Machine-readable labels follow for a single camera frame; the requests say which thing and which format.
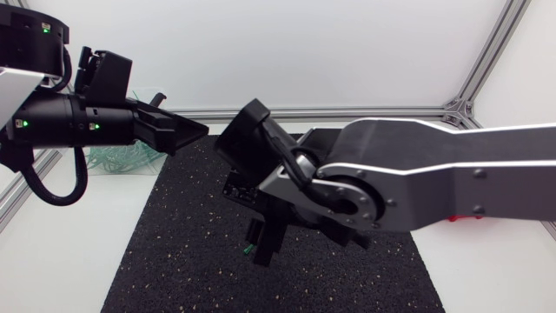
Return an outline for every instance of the black cable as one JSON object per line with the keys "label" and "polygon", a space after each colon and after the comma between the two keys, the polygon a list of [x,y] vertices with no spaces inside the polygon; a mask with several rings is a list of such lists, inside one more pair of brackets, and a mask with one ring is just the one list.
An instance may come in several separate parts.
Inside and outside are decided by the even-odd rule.
{"label": "black cable", "polygon": [[317,203],[323,207],[330,208],[332,210],[341,210],[341,203],[331,200],[324,196],[322,192],[316,190],[312,186],[313,180],[310,177],[305,176],[301,167],[295,160],[295,155],[290,149],[284,145],[279,137],[272,137],[268,133],[268,129],[265,124],[263,124],[263,135],[268,139],[268,143],[275,152],[281,156],[282,164],[284,169],[289,175],[289,178],[295,184],[295,186],[301,191],[307,198],[309,198],[314,203]]}
{"label": "black cable", "polygon": [[21,171],[31,190],[33,190],[33,192],[46,203],[57,206],[70,205],[77,202],[77,200],[79,200],[85,193],[85,190],[87,189],[88,177],[87,164],[85,162],[83,148],[75,147],[74,152],[76,157],[76,187],[67,196],[56,196],[48,191],[46,187],[44,187],[41,178],[38,177],[32,165]]}
{"label": "black cable", "polygon": [[62,76],[62,79],[52,87],[39,86],[38,88],[40,90],[47,90],[47,91],[52,91],[52,92],[62,91],[64,88],[66,88],[68,83],[70,83],[71,72],[72,71],[73,71],[73,69],[71,67],[70,53],[68,52],[66,47],[63,47],[63,76]]}

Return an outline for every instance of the white wall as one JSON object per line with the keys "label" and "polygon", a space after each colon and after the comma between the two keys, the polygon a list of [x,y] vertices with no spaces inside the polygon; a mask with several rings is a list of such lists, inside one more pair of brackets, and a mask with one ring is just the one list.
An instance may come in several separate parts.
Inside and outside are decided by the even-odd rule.
{"label": "white wall", "polygon": [[476,99],[486,127],[556,122],[556,1],[532,0]]}
{"label": "white wall", "polygon": [[506,0],[28,0],[82,45],[134,60],[173,108],[439,106]]}

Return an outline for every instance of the bolt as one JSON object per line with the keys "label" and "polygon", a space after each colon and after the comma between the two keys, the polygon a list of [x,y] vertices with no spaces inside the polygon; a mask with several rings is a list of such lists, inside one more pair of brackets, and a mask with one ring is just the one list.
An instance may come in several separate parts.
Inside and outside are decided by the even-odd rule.
{"label": "bolt", "polygon": [[483,169],[477,169],[473,172],[475,178],[484,179],[487,178],[487,173]]}
{"label": "bolt", "polygon": [[485,214],[485,208],[483,208],[482,205],[475,205],[475,207],[473,208],[473,213],[474,214]]}

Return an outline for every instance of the green cable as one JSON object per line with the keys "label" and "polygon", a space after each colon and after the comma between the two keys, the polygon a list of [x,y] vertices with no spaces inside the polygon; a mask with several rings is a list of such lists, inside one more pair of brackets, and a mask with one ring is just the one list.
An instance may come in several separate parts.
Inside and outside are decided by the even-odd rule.
{"label": "green cable", "polygon": [[243,254],[244,254],[244,255],[248,255],[249,252],[251,252],[251,250],[252,250],[254,247],[255,247],[255,245],[251,243],[247,248],[245,248],[245,250],[243,251]]}
{"label": "green cable", "polygon": [[109,173],[124,174],[149,165],[164,154],[151,149],[146,143],[137,142],[133,146],[91,148],[87,157],[89,170],[101,166]]}

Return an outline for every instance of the black rubber mat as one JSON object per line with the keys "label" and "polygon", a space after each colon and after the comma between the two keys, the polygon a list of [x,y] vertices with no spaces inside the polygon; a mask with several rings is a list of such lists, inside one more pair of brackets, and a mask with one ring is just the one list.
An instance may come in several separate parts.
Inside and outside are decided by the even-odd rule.
{"label": "black rubber mat", "polygon": [[104,312],[443,312],[412,237],[342,248],[290,227],[269,268],[243,250],[250,210],[221,196],[229,166],[206,137],[169,157]]}

